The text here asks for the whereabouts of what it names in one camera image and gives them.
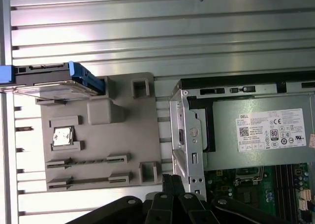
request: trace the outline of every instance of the screw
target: screw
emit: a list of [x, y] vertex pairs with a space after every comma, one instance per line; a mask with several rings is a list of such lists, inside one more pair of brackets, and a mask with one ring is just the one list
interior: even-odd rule
[[227, 201], [225, 199], [219, 199], [218, 200], [218, 203], [219, 204], [222, 204], [222, 205], [226, 205], [227, 204]]
[[199, 130], [197, 128], [191, 128], [189, 130], [189, 134], [192, 136], [192, 137], [196, 137], [197, 135], [199, 135]]
[[189, 193], [187, 193], [187, 194], [184, 195], [184, 197], [185, 197], [185, 198], [192, 198], [192, 195], [189, 194]]

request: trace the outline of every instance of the silver metal frame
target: silver metal frame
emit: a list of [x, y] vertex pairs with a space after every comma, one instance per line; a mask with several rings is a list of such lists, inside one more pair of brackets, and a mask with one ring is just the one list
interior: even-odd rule
[[13, 93], [0, 94], [0, 213], [5, 224], [19, 223]]
[[[0, 0], [0, 65], [12, 64], [10, 0]], [[18, 224], [13, 93], [0, 94], [0, 223]]]
[[[170, 101], [173, 172], [181, 175], [187, 192], [206, 198], [201, 121], [193, 110], [189, 110], [187, 95], [188, 91], [179, 90]], [[180, 129], [183, 145], [178, 135]]]

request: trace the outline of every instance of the gray plastic tab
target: gray plastic tab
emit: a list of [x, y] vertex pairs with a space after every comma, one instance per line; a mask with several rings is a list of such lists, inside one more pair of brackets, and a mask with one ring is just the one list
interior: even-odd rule
[[58, 105], [65, 105], [65, 101], [61, 100], [40, 100], [36, 99], [35, 104], [40, 106], [58, 106]]
[[46, 162], [46, 165], [47, 166], [61, 165], [61, 164], [67, 164], [70, 161], [71, 161], [71, 158], [67, 158], [67, 159], [53, 159], [53, 160], [50, 160], [50, 161]]
[[129, 184], [131, 179], [132, 179], [131, 172], [114, 173], [114, 174], [111, 174], [110, 177], [108, 177], [108, 180], [110, 183], [122, 182], [122, 180], [125, 180], [125, 183]]
[[65, 178], [55, 178], [52, 179], [50, 182], [47, 183], [47, 189], [53, 189], [54, 191], [66, 191], [72, 181], [72, 177], [65, 177]]
[[156, 161], [141, 162], [139, 164], [139, 179], [140, 183], [158, 182], [158, 166]]
[[90, 125], [119, 123], [125, 119], [123, 108], [108, 98], [88, 102], [88, 117]]
[[110, 155], [106, 158], [106, 160], [108, 163], [123, 162], [124, 164], [127, 164], [130, 160], [130, 154]]
[[56, 117], [49, 120], [49, 127], [77, 126], [81, 124], [80, 116]]
[[149, 80], [147, 78], [131, 80], [131, 95], [134, 99], [150, 97]]
[[67, 153], [67, 152], [78, 152], [84, 149], [84, 142], [83, 141], [75, 141], [72, 145], [64, 145], [64, 146], [51, 146], [52, 152], [57, 153]]

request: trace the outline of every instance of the sticker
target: sticker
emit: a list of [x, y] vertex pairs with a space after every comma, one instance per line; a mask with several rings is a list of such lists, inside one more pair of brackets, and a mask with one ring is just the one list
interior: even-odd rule
[[311, 134], [309, 147], [315, 149], [315, 134]]
[[301, 108], [242, 114], [236, 128], [239, 152], [306, 146]]

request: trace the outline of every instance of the motherboard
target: motherboard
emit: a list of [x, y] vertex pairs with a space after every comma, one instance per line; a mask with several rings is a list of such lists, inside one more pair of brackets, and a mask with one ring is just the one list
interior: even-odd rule
[[205, 172], [207, 199], [227, 196], [298, 224], [312, 222], [306, 163]]

